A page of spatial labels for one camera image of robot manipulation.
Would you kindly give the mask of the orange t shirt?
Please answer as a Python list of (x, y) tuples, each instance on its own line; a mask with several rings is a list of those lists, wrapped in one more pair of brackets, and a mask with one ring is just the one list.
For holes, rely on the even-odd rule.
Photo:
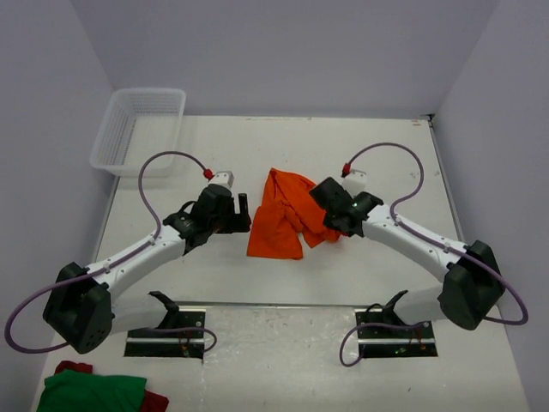
[(249, 257), (300, 260), (302, 241), (314, 248), (340, 238), (339, 232), (323, 224), (324, 211), (310, 195), (315, 186), (297, 173), (269, 171), (250, 230)]

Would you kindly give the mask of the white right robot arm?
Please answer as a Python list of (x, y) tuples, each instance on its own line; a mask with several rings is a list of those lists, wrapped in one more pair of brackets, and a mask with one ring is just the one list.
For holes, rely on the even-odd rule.
[(400, 291), (383, 305), (377, 320), (390, 336), (404, 336), (414, 324), (439, 319), (475, 330), (503, 295), (505, 287), (489, 273), (499, 267), (486, 243), (445, 242), (410, 220), (394, 219), (380, 198), (364, 191), (352, 195), (332, 178), (310, 195), (324, 211), (324, 226), (386, 245), (439, 281), (432, 288)]

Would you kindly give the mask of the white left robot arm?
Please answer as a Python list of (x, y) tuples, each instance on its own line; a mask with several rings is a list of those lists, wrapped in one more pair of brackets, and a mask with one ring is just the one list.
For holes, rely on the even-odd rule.
[(178, 306), (160, 291), (141, 300), (121, 296), (160, 266), (205, 245), (212, 235), (247, 233), (250, 225), (246, 194), (234, 196), (225, 186), (210, 184), (138, 246), (88, 267), (64, 266), (43, 318), (79, 354), (91, 352), (118, 332), (145, 330), (168, 337), (200, 331), (200, 326), (179, 320)]

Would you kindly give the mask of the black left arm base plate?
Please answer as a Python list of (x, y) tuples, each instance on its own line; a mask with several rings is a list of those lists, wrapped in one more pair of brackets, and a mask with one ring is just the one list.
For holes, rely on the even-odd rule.
[(128, 332), (124, 357), (203, 360), (206, 352), (204, 309), (180, 309), (162, 328), (183, 329), (179, 332), (131, 330)]

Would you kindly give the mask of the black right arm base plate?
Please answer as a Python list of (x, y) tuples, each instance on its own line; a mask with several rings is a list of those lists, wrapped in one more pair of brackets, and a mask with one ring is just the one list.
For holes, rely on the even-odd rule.
[(438, 357), (431, 322), (414, 330), (371, 326), (357, 331), (359, 353), (365, 359)]

